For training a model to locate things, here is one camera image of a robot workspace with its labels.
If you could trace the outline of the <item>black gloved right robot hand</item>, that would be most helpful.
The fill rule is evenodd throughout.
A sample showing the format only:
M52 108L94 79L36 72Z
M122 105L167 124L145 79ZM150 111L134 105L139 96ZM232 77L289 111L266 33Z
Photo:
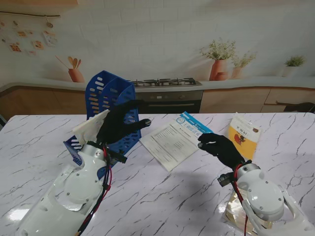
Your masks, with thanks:
M225 166L235 170L245 160L238 152L234 144L225 136L215 133L204 133L198 138L198 147L206 151Z

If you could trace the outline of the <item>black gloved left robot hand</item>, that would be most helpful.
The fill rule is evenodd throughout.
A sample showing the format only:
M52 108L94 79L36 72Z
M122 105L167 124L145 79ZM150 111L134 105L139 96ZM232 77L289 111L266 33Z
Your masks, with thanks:
M138 107L145 107L144 100L130 100L128 102L115 105L107 114L104 122L96 136L97 144L113 144L123 137L141 130L151 125L149 119L142 119L134 123L125 123L125 115Z

